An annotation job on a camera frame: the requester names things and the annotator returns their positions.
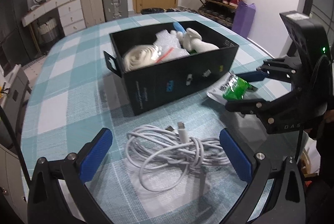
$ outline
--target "drawer knob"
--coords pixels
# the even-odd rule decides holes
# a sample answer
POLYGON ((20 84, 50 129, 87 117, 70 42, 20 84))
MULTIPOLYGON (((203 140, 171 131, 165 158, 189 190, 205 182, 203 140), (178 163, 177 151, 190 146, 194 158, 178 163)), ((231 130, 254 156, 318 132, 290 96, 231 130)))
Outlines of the drawer knob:
POLYGON ((0 188, 1 188, 2 194, 8 195, 8 191, 5 188, 3 187, 0 187, 0 188))

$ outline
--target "black shoe box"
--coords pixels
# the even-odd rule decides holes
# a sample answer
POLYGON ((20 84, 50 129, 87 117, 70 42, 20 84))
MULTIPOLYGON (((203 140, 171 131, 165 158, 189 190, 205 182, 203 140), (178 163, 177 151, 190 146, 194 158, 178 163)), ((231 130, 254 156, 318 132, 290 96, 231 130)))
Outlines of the black shoe box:
POLYGON ((153 44, 158 32, 164 29, 169 32, 174 30, 173 23, 137 27, 110 34, 116 57, 104 52, 106 65, 122 79, 135 115, 208 88, 232 66, 239 48, 236 43, 197 21, 180 24, 184 29, 190 27, 196 30, 203 41, 220 49, 126 72, 124 55, 134 46, 153 44))

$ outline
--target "plaid tablecloth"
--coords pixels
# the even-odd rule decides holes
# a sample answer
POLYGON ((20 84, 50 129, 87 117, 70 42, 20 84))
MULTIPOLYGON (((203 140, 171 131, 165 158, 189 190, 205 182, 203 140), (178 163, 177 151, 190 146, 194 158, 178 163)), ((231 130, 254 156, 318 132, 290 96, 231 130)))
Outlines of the plaid tablecloth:
MULTIPOLYGON (((28 103, 21 147, 30 175, 39 157, 49 161, 63 159, 70 152, 78 152, 101 128, 107 127, 114 134, 114 143, 93 181, 86 185, 114 223, 218 223, 246 186, 232 166, 203 169, 202 175, 185 178, 173 190, 147 193, 138 185, 137 171, 124 160, 126 133, 143 124, 176 128, 178 121, 185 122, 195 137, 217 137, 222 122, 230 131, 243 134, 245 128, 261 132, 261 126, 256 121, 242 121, 238 115, 228 114, 205 91, 134 116, 124 91, 120 91, 119 77, 107 69, 103 55, 104 50, 114 53, 110 33, 190 20, 199 21, 240 45, 232 65, 235 73, 255 70, 268 58, 231 30, 193 13, 136 16, 67 36, 51 49, 28 103)), ((268 100, 290 90, 289 84, 273 80, 254 85, 259 88, 257 94, 268 100)), ((252 137, 254 134, 249 133, 249 139, 252 137)), ((283 139, 275 144, 291 147, 283 139)), ((161 173, 157 175, 158 182, 152 178, 152 183, 169 185, 178 175, 178 170, 161 173)), ((260 212, 269 189, 270 182, 253 216, 260 212)))

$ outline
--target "purple bag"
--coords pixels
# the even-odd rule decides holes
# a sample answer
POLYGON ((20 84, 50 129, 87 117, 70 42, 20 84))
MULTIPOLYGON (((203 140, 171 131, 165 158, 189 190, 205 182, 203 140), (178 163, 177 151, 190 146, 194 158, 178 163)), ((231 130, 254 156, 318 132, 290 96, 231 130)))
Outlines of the purple bag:
POLYGON ((253 24, 255 11, 255 4, 247 5, 244 1, 240 1, 235 11, 232 31, 247 39, 253 24))

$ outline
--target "beige suitcase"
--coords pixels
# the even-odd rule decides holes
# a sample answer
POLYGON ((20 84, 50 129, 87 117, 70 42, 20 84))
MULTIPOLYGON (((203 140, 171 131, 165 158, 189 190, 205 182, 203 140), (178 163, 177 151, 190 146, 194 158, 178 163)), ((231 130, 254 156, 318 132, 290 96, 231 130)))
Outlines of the beige suitcase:
POLYGON ((81 6, 87 28, 106 22, 102 0, 81 0, 81 6))

